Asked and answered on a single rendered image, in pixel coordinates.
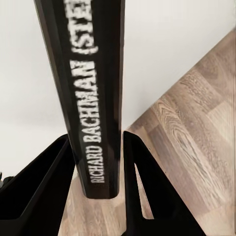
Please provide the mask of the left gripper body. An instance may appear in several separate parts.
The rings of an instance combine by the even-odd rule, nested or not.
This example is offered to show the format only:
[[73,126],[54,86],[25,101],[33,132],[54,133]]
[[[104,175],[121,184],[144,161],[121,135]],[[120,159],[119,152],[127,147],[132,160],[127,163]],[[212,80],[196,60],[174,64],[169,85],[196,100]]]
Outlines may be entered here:
[[11,178],[11,176],[4,178],[2,187],[4,187],[11,180]]

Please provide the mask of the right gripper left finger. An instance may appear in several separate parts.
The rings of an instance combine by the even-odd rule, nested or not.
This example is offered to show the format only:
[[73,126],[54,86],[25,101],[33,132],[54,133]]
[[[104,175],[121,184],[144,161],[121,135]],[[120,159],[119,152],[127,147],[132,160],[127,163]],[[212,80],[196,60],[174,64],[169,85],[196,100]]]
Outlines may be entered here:
[[68,134],[0,189],[0,236],[58,236],[75,168]]

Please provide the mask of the hardback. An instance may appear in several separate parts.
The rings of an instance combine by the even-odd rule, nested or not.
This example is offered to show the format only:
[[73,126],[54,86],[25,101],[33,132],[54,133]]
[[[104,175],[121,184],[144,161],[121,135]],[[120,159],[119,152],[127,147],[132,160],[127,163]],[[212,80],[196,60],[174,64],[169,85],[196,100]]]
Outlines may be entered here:
[[83,194],[119,194],[125,0],[33,0]]

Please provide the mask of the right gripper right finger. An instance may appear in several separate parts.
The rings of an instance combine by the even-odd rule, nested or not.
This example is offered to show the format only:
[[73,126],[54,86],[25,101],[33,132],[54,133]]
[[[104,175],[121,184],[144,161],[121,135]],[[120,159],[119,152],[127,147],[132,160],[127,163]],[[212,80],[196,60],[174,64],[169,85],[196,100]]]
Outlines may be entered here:
[[[206,236],[143,140],[123,132],[127,236]],[[154,219],[143,217],[137,166]]]

